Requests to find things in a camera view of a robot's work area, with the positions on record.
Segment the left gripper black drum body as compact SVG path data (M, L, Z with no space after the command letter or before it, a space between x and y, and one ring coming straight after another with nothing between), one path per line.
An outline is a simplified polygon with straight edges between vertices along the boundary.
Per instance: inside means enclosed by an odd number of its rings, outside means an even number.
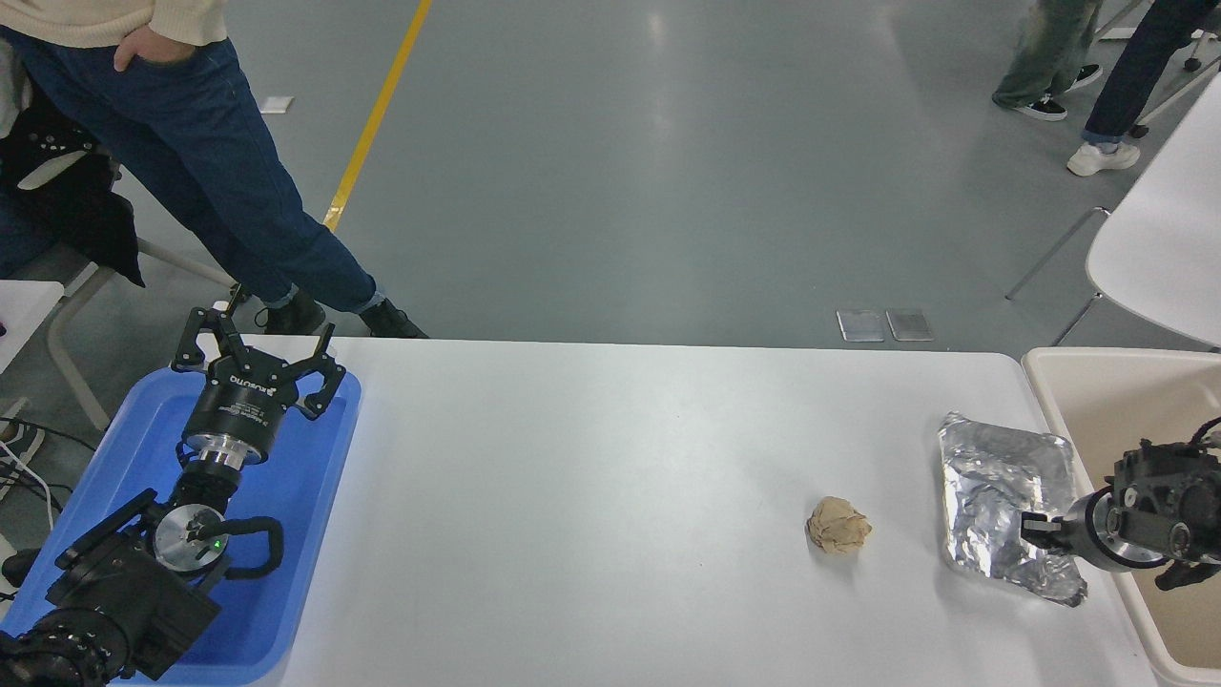
M260 349L247 349L209 365L206 383L183 430L190 449L219 436L239 441L249 451L270 451L287 408L300 398L297 382L305 370Z

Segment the person's hand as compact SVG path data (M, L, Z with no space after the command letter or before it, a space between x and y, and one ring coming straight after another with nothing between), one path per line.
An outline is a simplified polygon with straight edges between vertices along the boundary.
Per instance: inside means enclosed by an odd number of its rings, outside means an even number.
M125 73L136 59L149 63L178 63L190 59L195 52L197 45L171 39L144 24L118 40L114 52L114 70Z

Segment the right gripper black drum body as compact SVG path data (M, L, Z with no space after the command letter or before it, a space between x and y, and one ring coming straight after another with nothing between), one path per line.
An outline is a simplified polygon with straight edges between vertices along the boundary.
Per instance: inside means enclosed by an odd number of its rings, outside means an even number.
M1089 497L1077 499L1068 513L1049 517L1049 548L1057 555L1085 556L1089 549L1087 541L1087 502Z

